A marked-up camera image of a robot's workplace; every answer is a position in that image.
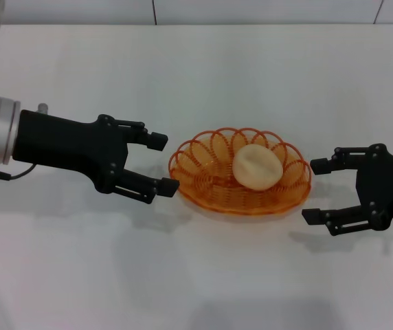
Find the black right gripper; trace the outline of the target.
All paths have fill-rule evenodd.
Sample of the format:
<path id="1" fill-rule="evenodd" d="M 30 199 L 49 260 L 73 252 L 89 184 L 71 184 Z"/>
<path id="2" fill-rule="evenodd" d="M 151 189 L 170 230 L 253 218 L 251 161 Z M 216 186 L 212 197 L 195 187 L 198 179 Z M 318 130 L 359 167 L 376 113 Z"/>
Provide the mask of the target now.
<path id="1" fill-rule="evenodd" d="M 386 145 L 337 147 L 330 157 L 311 160 L 315 175 L 357 170 L 360 206 L 335 210 L 303 209 L 310 226 L 326 226 L 332 236 L 365 230 L 387 230 L 393 220 L 393 155 Z"/>

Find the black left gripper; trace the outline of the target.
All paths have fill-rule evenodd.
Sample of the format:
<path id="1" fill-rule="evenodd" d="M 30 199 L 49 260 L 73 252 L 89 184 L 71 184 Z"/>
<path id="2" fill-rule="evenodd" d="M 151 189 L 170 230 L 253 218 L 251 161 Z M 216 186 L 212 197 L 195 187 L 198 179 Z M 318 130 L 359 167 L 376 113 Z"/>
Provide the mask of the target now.
<path id="1" fill-rule="evenodd" d="M 156 196 L 173 197 L 178 180 L 123 170 L 128 155 L 125 143 L 163 151 L 168 136 L 149 133 L 138 121 L 112 121 L 100 115 L 95 122 L 81 123 L 22 110 L 12 158 L 82 173 L 100 193 L 117 193 L 145 204 Z"/>

